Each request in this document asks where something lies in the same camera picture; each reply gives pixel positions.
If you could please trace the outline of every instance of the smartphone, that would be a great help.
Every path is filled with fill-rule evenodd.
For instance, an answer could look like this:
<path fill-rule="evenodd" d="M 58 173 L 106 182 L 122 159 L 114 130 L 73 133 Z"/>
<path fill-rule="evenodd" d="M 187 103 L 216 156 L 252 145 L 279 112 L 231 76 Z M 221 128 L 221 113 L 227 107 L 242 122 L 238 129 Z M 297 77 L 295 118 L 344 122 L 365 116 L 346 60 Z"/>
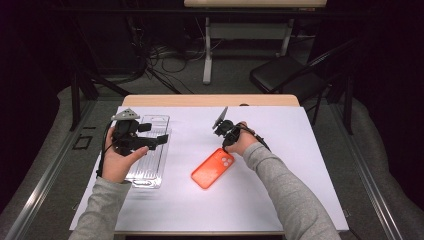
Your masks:
<path fill-rule="evenodd" d="M 218 148 L 191 173 L 191 178 L 201 188 L 208 189 L 233 163 L 234 157 Z"/>

